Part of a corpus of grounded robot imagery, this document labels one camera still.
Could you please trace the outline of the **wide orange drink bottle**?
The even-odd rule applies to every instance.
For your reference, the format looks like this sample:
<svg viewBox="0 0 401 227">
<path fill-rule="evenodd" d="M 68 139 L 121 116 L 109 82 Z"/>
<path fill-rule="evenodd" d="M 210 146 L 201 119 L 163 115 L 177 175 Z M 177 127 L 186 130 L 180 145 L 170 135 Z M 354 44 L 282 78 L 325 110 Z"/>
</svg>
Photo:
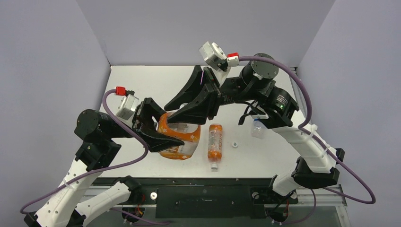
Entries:
<svg viewBox="0 0 401 227">
<path fill-rule="evenodd" d="M 186 160 L 194 154 L 201 137 L 201 125 L 189 123 L 168 123 L 167 119 L 174 112 L 167 112 L 160 117 L 157 131 L 184 142 L 184 145 L 174 146 L 159 154 L 173 160 Z"/>
</svg>

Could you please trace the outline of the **slim orange drink bottle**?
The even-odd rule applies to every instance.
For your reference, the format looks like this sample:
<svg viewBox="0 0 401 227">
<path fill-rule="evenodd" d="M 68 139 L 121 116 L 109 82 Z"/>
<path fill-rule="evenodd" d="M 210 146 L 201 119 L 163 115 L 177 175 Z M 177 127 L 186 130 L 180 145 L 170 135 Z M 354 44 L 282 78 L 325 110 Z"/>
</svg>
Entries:
<svg viewBox="0 0 401 227">
<path fill-rule="evenodd" d="M 211 124 L 208 134 L 207 157 L 212 171 L 218 171 L 218 165 L 222 159 L 223 127 L 220 124 Z"/>
</svg>

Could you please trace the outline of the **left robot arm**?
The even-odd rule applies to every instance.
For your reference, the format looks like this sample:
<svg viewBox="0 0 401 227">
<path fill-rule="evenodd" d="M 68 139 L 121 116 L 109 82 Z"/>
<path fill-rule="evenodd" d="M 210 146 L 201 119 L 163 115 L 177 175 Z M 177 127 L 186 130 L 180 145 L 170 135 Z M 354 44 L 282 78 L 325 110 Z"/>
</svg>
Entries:
<svg viewBox="0 0 401 227">
<path fill-rule="evenodd" d="M 26 212 L 30 227 L 84 227 L 94 218 L 121 203 L 144 200 L 141 185 L 131 176 L 120 178 L 110 189 L 81 202 L 88 188 L 101 173 L 112 170 L 112 161 L 121 149 L 115 138 L 135 138 L 144 154 L 183 145 L 183 141 L 159 133 L 156 122 L 164 110 L 152 98 L 140 101 L 126 95 L 113 114 L 87 109 L 77 119 L 75 134 L 82 145 L 60 186 L 45 196 L 47 202 L 37 211 Z"/>
</svg>

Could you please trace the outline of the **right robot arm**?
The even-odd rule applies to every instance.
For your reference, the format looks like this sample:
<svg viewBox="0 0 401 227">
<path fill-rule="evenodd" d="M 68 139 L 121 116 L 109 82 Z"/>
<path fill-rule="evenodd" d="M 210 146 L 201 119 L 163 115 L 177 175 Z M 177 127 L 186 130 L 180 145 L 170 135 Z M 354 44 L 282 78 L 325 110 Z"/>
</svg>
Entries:
<svg viewBox="0 0 401 227">
<path fill-rule="evenodd" d="M 204 124 L 213 119 L 223 105 L 245 104 L 253 118 L 259 117 L 268 129 L 280 135 L 299 154 L 294 170 L 276 175 L 267 188 L 267 197 L 278 202 L 299 187 L 320 189 L 336 185 L 340 172 L 337 164 L 344 152 L 330 147 L 310 123 L 312 105 L 300 79 L 269 55 L 207 57 L 207 67 L 196 68 L 178 94 L 164 107 L 173 111 L 169 123 Z M 275 84 L 279 70 L 297 84 L 306 101 L 307 115 L 302 122 L 293 118 L 299 111 L 296 100 Z"/>
</svg>

